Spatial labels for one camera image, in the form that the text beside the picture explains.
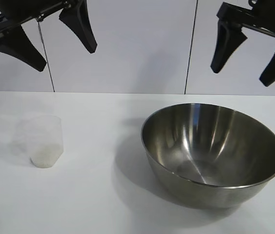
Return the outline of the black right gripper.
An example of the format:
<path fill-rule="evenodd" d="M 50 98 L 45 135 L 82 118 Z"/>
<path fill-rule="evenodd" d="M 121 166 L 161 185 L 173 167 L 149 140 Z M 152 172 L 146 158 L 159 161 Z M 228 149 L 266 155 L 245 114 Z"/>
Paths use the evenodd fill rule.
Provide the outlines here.
<path fill-rule="evenodd" d="M 275 38 L 275 0 L 249 0 L 251 9 L 223 2 L 218 13 L 218 33 L 211 69 L 219 73 L 235 50 L 247 40 L 242 27 Z M 259 80 L 268 87 L 275 82 L 275 53 Z"/>

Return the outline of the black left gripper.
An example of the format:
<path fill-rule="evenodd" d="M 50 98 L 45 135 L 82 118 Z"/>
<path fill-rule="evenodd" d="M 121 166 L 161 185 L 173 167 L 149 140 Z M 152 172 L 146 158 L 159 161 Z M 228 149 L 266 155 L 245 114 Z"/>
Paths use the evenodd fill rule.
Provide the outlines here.
<path fill-rule="evenodd" d="M 89 53 L 97 48 L 86 0 L 0 0 L 0 52 L 42 72 L 47 64 L 33 46 L 22 24 L 62 10 L 59 20 L 79 38 Z"/>

